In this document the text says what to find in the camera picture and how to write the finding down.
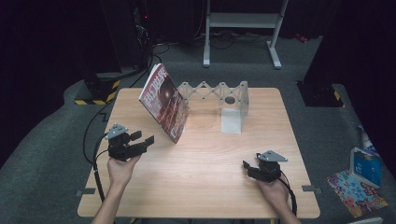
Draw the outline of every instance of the white shelf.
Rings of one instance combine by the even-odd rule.
[[[211,13],[210,27],[276,28],[278,14]]]
[[[205,47],[204,47],[204,67],[210,66],[210,28],[211,27],[236,27],[236,28],[270,28],[274,29],[272,39],[267,41],[268,50],[274,63],[275,69],[282,68],[279,57],[275,50],[277,36],[286,7],[289,0],[282,1],[279,13],[218,13],[210,12],[210,0],[207,0],[206,26],[205,26]]]

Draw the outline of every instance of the white lattice structure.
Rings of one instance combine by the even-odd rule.
[[[242,81],[239,86],[230,88],[225,82],[214,88],[206,82],[201,82],[198,86],[192,87],[188,82],[183,82],[178,91],[190,103],[192,96],[199,96],[202,99],[215,95],[219,98],[221,107],[221,131],[224,133],[241,133],[243,120],[248,115],[248,82]]]

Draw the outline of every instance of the magazine cover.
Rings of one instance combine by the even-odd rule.
[[[328,176],[327,181],[353,217],[361,217],[388,206],[377,189],[349,175],[348,170]]]
[[[190,108],[162,63],[152,68],[139,101],[177,143],[183,133]]]

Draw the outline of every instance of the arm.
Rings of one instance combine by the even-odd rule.
[[[122,194],[132,177],[134,165],[140,156],[133,157],[129,161],[117,161],[110,158],[107,169],[110,175],[110,188],[101,207],[92,220],[92,224],[113,223],[120,206]]]
[[[275,210],[279,219],[285,224],[301,224],[301,221],[291,212],[288,205],[289,191],[279,180],[271,183],[262,182],[257,180],[265,200]]]

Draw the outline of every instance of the gray carpet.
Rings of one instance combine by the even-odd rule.
[[[342,85],[334,85],[346,105],[341,108],[306,107],[296,86],[296,81],[304,78],[319,43],[320,39],[305,44],[294,39],[278,39],[276,50],[283,65],[280,70],[274,69],[263,41],[238,41],[227,49],[216,49],[227,47],[230,42],[213,40],[209,68],[202,67],[202,44],[161,45],[154,53],[161,57],[176,84],[188,81],[193,86],[206,81],[216,86],[224,81],[234,87],[246,80],[249,87],[278,88],[311,182],[322,190],[317,195],[320,217],[303,223],[348,223],[357,219],[349,214],[325,178],[348,168],[350,149],[361,145],[359,119]],[[159,59],[154,57],[153,62],[158,63]],[[120,87],[129,87],[138,77],[123,79]],[[146,79],[144,76],[135,87],[143,87]],[[84,132],[102,107],[74,104],[81,84],[80,81],[65,91],[64,106],[30,131],[1,169],[0,223],[91,222],[90,218],[78,216],[80,198],[76,192],[84,189],[91,171],[82,153]],[[104,111],[107,117],[111,108],[112,105]],[[103,118],[98,116],[89,128],[86,137],[89,155],[96,139],[105,131]],[[385,166],[382,180],[379,192],[389,206],[362,218],[382,217],[384,223],[395,223],[396,183]],[[117,219],[117,223],[128,222],[129,218]]]

